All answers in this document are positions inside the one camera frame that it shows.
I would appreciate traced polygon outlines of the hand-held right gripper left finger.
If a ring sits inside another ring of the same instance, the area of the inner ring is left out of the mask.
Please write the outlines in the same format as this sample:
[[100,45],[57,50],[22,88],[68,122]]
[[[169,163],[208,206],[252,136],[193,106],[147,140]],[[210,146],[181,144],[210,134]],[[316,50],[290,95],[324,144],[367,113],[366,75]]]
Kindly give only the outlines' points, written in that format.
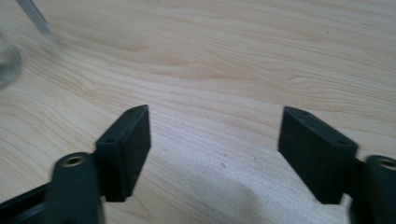
[[149,106],[126,110],[96,141],[93,152],[107,202],[131,197],[151,148]]

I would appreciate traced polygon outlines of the clear glass container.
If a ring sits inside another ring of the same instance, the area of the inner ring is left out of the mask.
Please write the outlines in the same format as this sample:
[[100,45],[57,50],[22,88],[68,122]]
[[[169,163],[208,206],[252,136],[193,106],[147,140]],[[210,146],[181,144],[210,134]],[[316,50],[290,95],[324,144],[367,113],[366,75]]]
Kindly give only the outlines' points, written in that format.
[[21,72],[21,53],[0,31],[0,90],[13,83]]

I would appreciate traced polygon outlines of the grey metal rod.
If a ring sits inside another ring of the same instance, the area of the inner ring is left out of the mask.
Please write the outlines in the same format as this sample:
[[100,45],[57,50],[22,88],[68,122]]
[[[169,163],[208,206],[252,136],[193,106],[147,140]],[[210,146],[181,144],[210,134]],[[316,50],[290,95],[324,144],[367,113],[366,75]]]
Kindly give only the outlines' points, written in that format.
[[35,28],[41,34],[49,34],[51,32],[50,24],[47,22],[44,15],[35,5],[34,0],[16,0],[23,12],[27,15]]

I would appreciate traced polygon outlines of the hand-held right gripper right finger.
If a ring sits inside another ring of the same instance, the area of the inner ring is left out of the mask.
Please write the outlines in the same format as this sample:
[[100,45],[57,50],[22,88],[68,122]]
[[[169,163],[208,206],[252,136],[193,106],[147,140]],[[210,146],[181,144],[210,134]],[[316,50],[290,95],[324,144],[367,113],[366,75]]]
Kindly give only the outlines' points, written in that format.
[[355,142],[313,114],[285,106],[277,148],[318,201],[340,203]]

